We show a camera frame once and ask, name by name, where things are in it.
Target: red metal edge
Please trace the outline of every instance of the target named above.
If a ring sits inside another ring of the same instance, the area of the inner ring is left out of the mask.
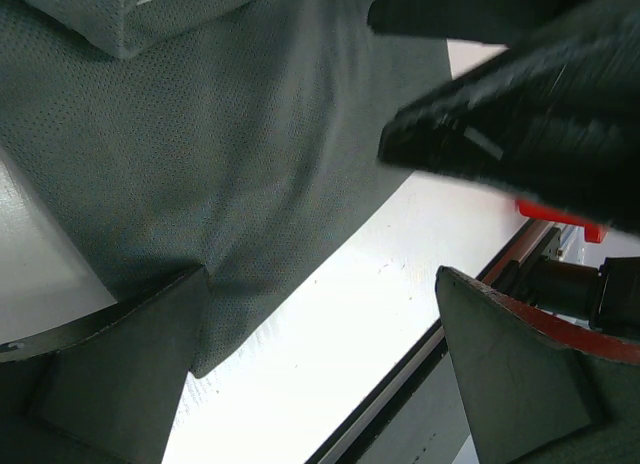
[[[576,326],[501,294],[495,289],[460,272],[458,272],[458,275],[490,297],[493,302],[505,311],[548,339],[594,357],[640,366],[639,345]]]
[[[607,235],[608,229],[605,226],[533,202],[516,199],[516,207],[520,214],[525,217],[584,227],[584,240],[586,242],[600,244]]]

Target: black cylindrical part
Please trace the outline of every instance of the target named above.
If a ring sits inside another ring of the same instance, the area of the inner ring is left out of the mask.
[[[540,259],[525,283],[530,303],[536,307],[589,320],[599,279],[596,268]]]

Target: black object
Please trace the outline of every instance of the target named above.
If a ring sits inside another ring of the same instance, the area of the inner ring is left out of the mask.
[[[640,232],[640,0],[587,0],[400,110],[383,162]]]
[[[599,282],[598,269],[539,259],[516,296],[540,309],[588,321],[597,304]]]
[[[368,22],[374,32],[516,43],[584,0],[376,0]]]
[[[552,226],[526,256],[526,259],[523,259],[522,262],[511,260],[496,280],[491,283],[491,287],[504,294],[515,296],[516,290],[523,287],[522,281],[529,276],[532,268],[538,262],[557,257],[561,235],[561,230]]]
[[[539,257],[518,275],[508,291],[517,299],[589,321],[605,334],[640,339],[640,258],[608,258],[596,269]]]
[[[209,299],[206,278],[203,268],[188,271],[95,335],[1,364],[0,462],[160,463]]]

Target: gray fabric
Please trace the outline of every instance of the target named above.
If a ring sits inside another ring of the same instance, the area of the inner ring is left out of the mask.
[[[24,0],[112,56],[130,58],[252,0]]]
[[[444,42],[374,38],[372,0],[252,0],[219,15],[245,1],[191,3],[218,9],[196,17],[149,2],[166,29],[133,47],[102,34],[131,20],[100,20],[89,1],[99,22],[77,30],[103,50],[154,44],[118,60],[0,0],[0,145],[117,298],[207,266],[199,376],[402,183],[376,165],[381,129],[449,77]]]

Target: red component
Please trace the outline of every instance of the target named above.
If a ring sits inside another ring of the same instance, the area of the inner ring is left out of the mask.
[[[541,219],[543,221],[562,222],[572,226],[584,227],[584,240],[594,244],[600,244],[607,235],[607,228],[600,224],[595,224],[580,217],[571,216],[555,209],[549,209],[532,202],[516,199],[518,211],[525,217]]]

